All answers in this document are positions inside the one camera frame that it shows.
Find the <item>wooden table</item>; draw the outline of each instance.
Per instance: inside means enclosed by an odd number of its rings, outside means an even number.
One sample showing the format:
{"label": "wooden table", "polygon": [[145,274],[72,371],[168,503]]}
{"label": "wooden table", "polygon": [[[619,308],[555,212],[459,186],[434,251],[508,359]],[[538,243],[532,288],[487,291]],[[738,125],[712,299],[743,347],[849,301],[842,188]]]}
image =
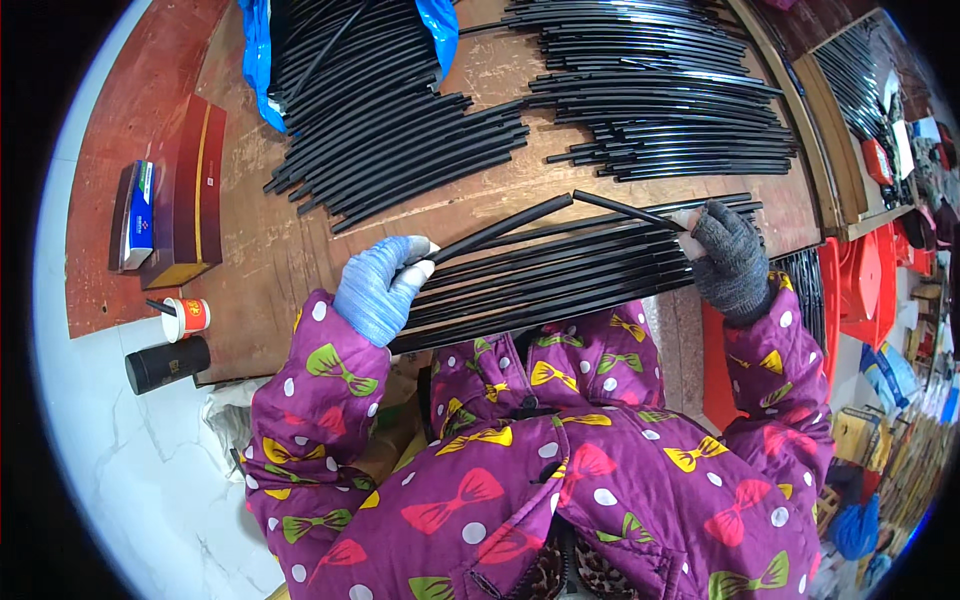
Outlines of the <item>wooden table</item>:
{"label": "wooden table", "polygon": [[[499,19],[503,5],[461,3],[457,6],[460,25]],[[528,93],[527,82],[546,72],[535,39],[506,30],[462,39],[441,91],[469,94],[475,103],[471,110],[519,98]],[[212,365],[201,373],[200,383],[279,370],[300,304],[317,287],[334,290],[347,259],[381,238],[422,234],[442,246],[574,188],[637,206],[750,191],[765,202],[757,221],[771,255],[822,239],[802,158],[793,160],[786,176],[614,183],[596,178],[590,167],[544,164],[545,156],[588,141],[579,129],[553,125],[547,110],[524,112],[523,121],[531,128],[529,145],[514,152],[511,162],[419,196],[334,236],[322,209],[299,218],[296,207],[284,197],[263,194],[271,169],[282,161],[285,136],[257,114],[253,93],[241,75],[242,53],[241,14],[231,5],[211,40],[197,85],[200,95],[228,113],[220,204],[224,263],[182,290],[186,297],[206,299],[211,307],[212,322],[205,337]],[[769,79],[752,53],[745,64],[754,76]],[[576,203],[542,223],[601,212]]]}

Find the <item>pile of black rods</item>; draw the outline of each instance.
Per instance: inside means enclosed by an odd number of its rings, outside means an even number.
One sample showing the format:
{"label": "pile of black rods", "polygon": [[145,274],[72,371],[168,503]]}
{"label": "pile of black rods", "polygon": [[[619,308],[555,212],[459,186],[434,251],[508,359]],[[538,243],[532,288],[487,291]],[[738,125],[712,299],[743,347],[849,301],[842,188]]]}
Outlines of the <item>pile of black rods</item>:
{"label": "pile of black rods", "polygon": [[[583,193],[575,191],[573,197],[578,195]],[[706,200],[661,204],[646,211],[664,216]],[[754,211],[762,208],[749,193],[714,200],[751,222]],[[553,203],[553,209],[567,205],[566,197],[543,204],[548,203]],[[414,299],[407,325],[390,343],[390,350],[438,348],[567,319],[693,281],[675,231],[619,213],[529,231],[504,231],[472,247],[458,243],[448,248],[457,246],[453,254],[464,256],[574,231],[585,232],[438,269]]]}
{"label": "pile of black rods", "polygon": [[431,89],[440,66],[410,0],[300,0],[274,38],[268,90],[293,135],[264,192],[294,190],[342,232],[391,206],[511,159],[526,145],[521,102],[464,115]]}
{"label": "pile of black rods", "polygon": [[876,65],[864,25],[854,25],[813,54],[827,76],[847,127],[860,141],[882,137],[885,119],[880,112]]}
{"label": "pile of black rods", "polygon": [[617,181],[782,175],[797,155],[770,110],[782,92],[747,77],[746,44],[704,0],[514,0],[502,23],[540,31],[550,69],[528,108],[581,123],[594,141],[548,162],[601,164]]}
{"label": "pile of black rods", "polygon": [[793,291],[800,303],[804,327],[820,348],[827,347],[827,319],[824,313],[824,279],[820,271],[820,254],[809,248],[770,261],[771,271],[790,276]]}

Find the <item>bow tie pattern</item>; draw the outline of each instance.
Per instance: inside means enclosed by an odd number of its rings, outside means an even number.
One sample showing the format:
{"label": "bow tie pattern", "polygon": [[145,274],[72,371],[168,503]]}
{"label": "bow tie pattern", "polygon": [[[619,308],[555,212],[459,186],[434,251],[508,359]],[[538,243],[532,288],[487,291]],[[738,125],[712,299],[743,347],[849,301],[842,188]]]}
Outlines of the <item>bow tie pattern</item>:
{"label": "bow tie pattern", "polygon": [[733,571],[717,571],[710,574],[709,598],[710,600],[728,600],[741,591],[783,588],[786,586],[789,574],[790,561],[787,559],[786,550],[782,550],[756,579],[750,579],[746,575]]}
{"label": "bow tie pattern", "polygon": [[777,456],[787,441],[792,442],[807,454],[817,453],[817,443],[812,438],[796,429],[783,425],[767,425],[763,428],[763,449],[767,456]]}
{"label": "bow tie pattern", "polygon": [[351,564],[362,563],[366,559],[367,553],[359,543],[353,540],[339,541],[320,559],[320,562],[317,563],[317,568],[313,569],[313,574],[310,575],[310,579],[306,584],[309,586],[313,583],[313,579],[317,576],[317,573],[320,572],[320,567],[325,564],[329,564],[330,566],[350,566]]}
{"label": "bow tie pattern", "polygon": [[623,363],[636,372],[643,372],[643,363],[640,362],[640,356],[636,352],[628,354],[607,354],[600,356],[600,363],[597,365],[597,374],[602,375],[610,371],[617,363]]}
{"label": "bow tie pattern", "polygon": [[615,468],[616,463],[603,450],[593,444],[581,445],[573,453],[570,470],[563,475],[564,484],[560,488],[560,499],[557,506],[566,506],[573,495],[577,482],[581,479],[609,475]]}
{"label": "bow tie pattern", "polygon": [[400,514],[415,529],[432,535],[441,525],[467,504],[493,500],[503,495],[503,488],[485,468],[472,468],[457,487],[457,495],[446,502],[415,504],[400,510]]}
{"label": "bow tie pattern", "polygon": [[477,548],[477,557],[480,564],[503,564],[527,550],[537,551],[543,547],[546,540],[528,534],[527,532],[506,522],[486,538]]}
{"label": "bow tie pattern", "polygon": [[743,518],[740,512],[755,506],[770,491],[770,484],[758,479],[745,479],[736,487],[733,506],[720,511],[704,523],[707,533],[730,548],[743,541]]}
{"label": "bow tie pattern", "polygon": [[328,527],[334,531],[343,531],[350,522],[350,511],[347,509],[334,509],[324,516],[285,516],[281,521],[283,524],[283,537],[287,543],[295,543],[305,536],[316,525]]}
{"label": "bow tie pattern", "polygon": [[636,414],[648,423],[659,423],[662,420],[678,418],[676,413],[662,413],[660,411],[636,411]]}
{"label": "bow tie pattern", "polygon": [[768,396],[764,396],[763,398],[761,398],[760,408],[770,408],[777,402],[780,402],[781,400],[783,400],[783,397],[786,396],[792,389],[793,389],[793,384],[787,382],[787,384],[784,385],[782,388],[776,390],[775,392],[773,392]]}
{"label": "bow tie pattern", "polygon": [[582,348],[584,346],[584,339],[578,336],[568,335],[566,333],[554,333],[551,336],[545,338],[537,338],[537,346],[541,348],[548,348],[554,344],[566,344],[567,346],[573,346],[574,348]]}
{"label": "bow tie pattern", "polygon": [[276,463],[277,465],[282,465],[287,461],[296,463],[298,461],[312,461],[318,458],[323,458],[326,456],[326,449],[323,444],[318,444],[309,454],[306,456],[294,456],[291,454],[285,447],[280,445],[279,442],[271,440],[270,438],[263,439],[263,453],[267,456],[267,459],[271,463]]}
{"label": "bow tie pattern", "polygon": [[490,402],[496,403],[500,398],[500,392],[510,392],[510,388],[507,387],[507,382],[503,383],[494,383],[493,385],[487,383],[484,384],[484,392],[486,392],[487,400]]}
{"label": "bow tie pattern", "polygon": [[602,531],[598,531],[596,534],[598,540],[605,542],[630,540],[635,541],[636,543],[646,543],[648,541],[654,541],[654,537],[650,535],[650,532],[647,531],[647,528],[640,523],[640,519],[636,518],[636,515],[633,513],[627,513],[624,515],[623,526],[620,528],[619,536],[604,533]]}
{"label": "bow tie pattern", "polygon": [[350,393],[357,397],[369,396],[380,384],[372,377],[358,377],[348,371],[333,344],[325,344],[311,352],[306,358],[306,370],[319,377],[340,377],[347,382]]}
{"label": "bow tie pattern", "polygon": [[473,340],[473,358],[467,360],[464,365],[474,372],[480,372],[480,356],[484,352],[489,352],[493,350],[493,346],[490,345],[487,340],[483,338],[477,338]]}
{"label": "bow tie pattern", "polygon": [[546,363],[541,360],[537,361],[537,364],[534,365],[534,371],[530,375],[530,385],[543,385],[551,379],[560,379],[566,387],[570,388],[574,392],[580,391],[577,389],[576,379],[560,371],[550,363]]}
{"label": "bow tie pattern", "polygon": [[697,467],[698,458],[713,458],[718,454],[727,451],[727,447],[716,441],[711,436],[706,436],[700,441],[700,444],[692,450],[681,450],[679,448],[664,448],[666,455],[670,457],[673,464],[680,468],[684,473],[692,473]]}
{"label": "bow tie pattern", "polygon": [[450,440],[449,444],[442,447],[436,455],[440,456],[441,454],[449,454],[450,452],[462,450],[464,449],[464,446],[467,445],[467,442],[488,442],[490,444],[509,446],[514,442],[514,432],[508,425],[500,430],[484,429],[483,431],[478,431],[473,435],[457,436],[456,438]]}

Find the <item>cardboard box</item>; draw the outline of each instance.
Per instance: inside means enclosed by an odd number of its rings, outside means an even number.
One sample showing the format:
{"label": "cardboard box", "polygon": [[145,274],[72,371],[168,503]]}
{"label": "cardboard box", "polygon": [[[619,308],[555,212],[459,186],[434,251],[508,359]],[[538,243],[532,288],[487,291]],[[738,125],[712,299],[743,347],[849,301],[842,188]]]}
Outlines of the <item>cardboard box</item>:
{"label": "cardboard box", "polygon": [[154,252],[140,267],[144,290],[178,286],[223,262],[220,160],[227,112],[196,94],[159,137],[154,173]]}
{"label": "cardboard box", "polygon": [[154,250],[153,179],[154,164],[146,160],[137,160],[120,173],[110,228],[111,271],[132,271]]}

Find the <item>white polka dot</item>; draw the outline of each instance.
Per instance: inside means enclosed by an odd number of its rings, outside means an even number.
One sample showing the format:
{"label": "white polka dot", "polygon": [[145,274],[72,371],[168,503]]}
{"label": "white polka dot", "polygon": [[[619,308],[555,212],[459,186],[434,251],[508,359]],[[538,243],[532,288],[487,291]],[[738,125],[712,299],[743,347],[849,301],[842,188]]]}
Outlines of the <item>white polka dot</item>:
{"label": "white polka dot", "polygon": [[541,458],[551,458],[557,456],[557,450],[560,449],[560,445],[556,442],[550,442],[549,444],[544,444],[537,450],[537,453]]}
{"label": "white polka dot", "polygon": [[607,488],[597,488],[593,492],[593,499],[601,506],[613,506],[616,504],[616,497]]}
{"label": "white polka dot", "polygon": [[290,569],[290,574],[293,575],[295,582],[302,584],[303,580],[306,579],[306,567],[302,564],[294,564]]}
{"label": "white polka dot", "polygon": [[483,526],[483,523],[473,521],[472,523],[467,523],[464,525],[464,531],[462,535],[466,543],[470,545],[476,545],[483,541],[483,538],[487,536],[487,528]]}
{"label": "white polka dot", "polygon": [[774,524],[774,527],[782,527],[786,525],[786,521],[790,518],[790,512],[782,506],[778,506],[774,509],[774,512],[770,514],[770,522]]}
{"label": "white polka dot", "polygon": [[367,586],[357,584],[350,588],[350,600],[373,600],[373,592]]}

